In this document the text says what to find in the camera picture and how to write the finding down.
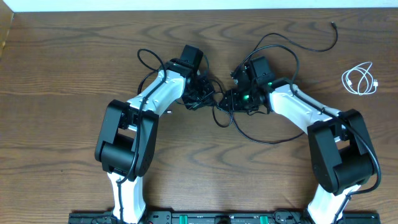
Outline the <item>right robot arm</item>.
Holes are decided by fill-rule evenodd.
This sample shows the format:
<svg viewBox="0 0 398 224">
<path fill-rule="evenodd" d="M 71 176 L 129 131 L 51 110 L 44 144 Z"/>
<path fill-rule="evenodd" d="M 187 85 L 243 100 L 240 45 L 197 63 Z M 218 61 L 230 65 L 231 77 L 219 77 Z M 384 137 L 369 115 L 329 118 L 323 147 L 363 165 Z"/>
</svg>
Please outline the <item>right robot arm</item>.
<svg viewBox="0 0 398 224">
<path fill-rule="evenodd" d="M 276 79 L 265 57 L 244 64 L 232 76 L 237 87 L 219 103 L 222 110 L 258 111 L 286 117 L 307 136 L 317 191 L 307 207 L 312 223 L 336 223 L 348 200 L 380 167 L 364 119 L 359 111 L 327 107 L 303 93 L 292 80 Z"/>
</svg>

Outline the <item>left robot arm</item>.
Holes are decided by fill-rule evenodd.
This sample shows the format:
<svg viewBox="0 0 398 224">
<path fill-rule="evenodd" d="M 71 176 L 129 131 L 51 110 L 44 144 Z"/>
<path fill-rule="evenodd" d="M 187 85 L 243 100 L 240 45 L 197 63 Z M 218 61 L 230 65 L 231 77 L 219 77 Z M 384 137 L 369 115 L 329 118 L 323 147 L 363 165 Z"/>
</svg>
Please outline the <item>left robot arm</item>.
<svg viewBox="0 0 398 224">
<path fill-rule="evenodd" d="M 178 99 L 188 110 L 213 102 L 214 88 L 199 71 L 203 56 L 200 49 L 186 45 L 181 56 L 152 69 L 155 80 L 134 98 L 108 104 L 95 159 L 113 187 L 111 223 L 139 223 L 144 216 L 143 176 L 153 160 L 159 119 L 167 108 Z"/>
</svg>

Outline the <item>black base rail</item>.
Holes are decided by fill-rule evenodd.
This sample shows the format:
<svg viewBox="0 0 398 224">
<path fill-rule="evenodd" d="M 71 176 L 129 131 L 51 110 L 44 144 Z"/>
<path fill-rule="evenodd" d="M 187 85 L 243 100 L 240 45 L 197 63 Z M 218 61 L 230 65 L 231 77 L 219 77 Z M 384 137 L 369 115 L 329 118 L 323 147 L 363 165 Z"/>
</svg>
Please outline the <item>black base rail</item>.
<svg viewBox="0 0 398 224">
<path fill-rule="evenodd" d="M 70 213 L 69 224 L 118 223 L 111 212 Z M 170 211 L 146 212 L 139 223 L 143 224 L 294 224 L 315 223 L 309 215 L 302 212 L 277 210 L 270 213 L 177 213 Z M 342 224 L 380 224 L 378 213 L 344 213 L 337 223 Z"/>
</svg>

